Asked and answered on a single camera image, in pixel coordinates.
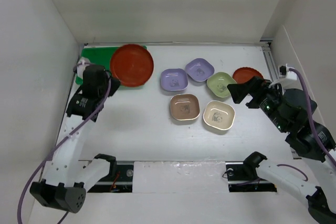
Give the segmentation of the red scalloped round plate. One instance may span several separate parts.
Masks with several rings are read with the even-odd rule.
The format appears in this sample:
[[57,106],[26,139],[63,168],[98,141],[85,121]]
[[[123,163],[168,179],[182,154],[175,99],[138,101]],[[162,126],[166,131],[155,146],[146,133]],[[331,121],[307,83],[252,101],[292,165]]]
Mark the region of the red scalloped round plate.
[[235,70],[232,78],[238,83],[242,84],[249,81],[252,77],[264,78],[263,75],[256,69],[250,67],[241,67]]

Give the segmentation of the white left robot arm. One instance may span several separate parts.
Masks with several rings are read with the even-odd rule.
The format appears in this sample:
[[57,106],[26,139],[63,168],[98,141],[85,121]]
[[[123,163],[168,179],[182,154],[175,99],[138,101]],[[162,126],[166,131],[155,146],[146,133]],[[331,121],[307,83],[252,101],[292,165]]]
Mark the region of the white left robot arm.
[[92,63],[85,66],[82,85],[66,109],[63,140],[47,158],[47,170],[41,181],[33,182],[29,189],[41,205],[75,214],[96,182],[102,178],[112,180],[117,175],[114,156],[98,154],[85,168],[80,167],[79,157],[104,103],[119,86],[120,81],[104,66]]

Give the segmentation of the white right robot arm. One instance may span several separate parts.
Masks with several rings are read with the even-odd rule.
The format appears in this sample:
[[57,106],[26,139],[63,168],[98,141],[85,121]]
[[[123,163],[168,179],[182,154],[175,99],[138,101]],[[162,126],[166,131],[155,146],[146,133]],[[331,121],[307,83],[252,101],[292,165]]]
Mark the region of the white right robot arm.
[[313,120],[317,104],[304,82],[301,86],[284,91],[279,83],[253,77],[230,84],[228,89],[236,104],[251,96],[246,107],[261,109],[279,132],[287,134],[286,143],[318,183],[299,179],[260,152],[246,157],[241,168],[247,178],[266,180],[293,196],[317,223],[335,223],[335,140],[325,126]]

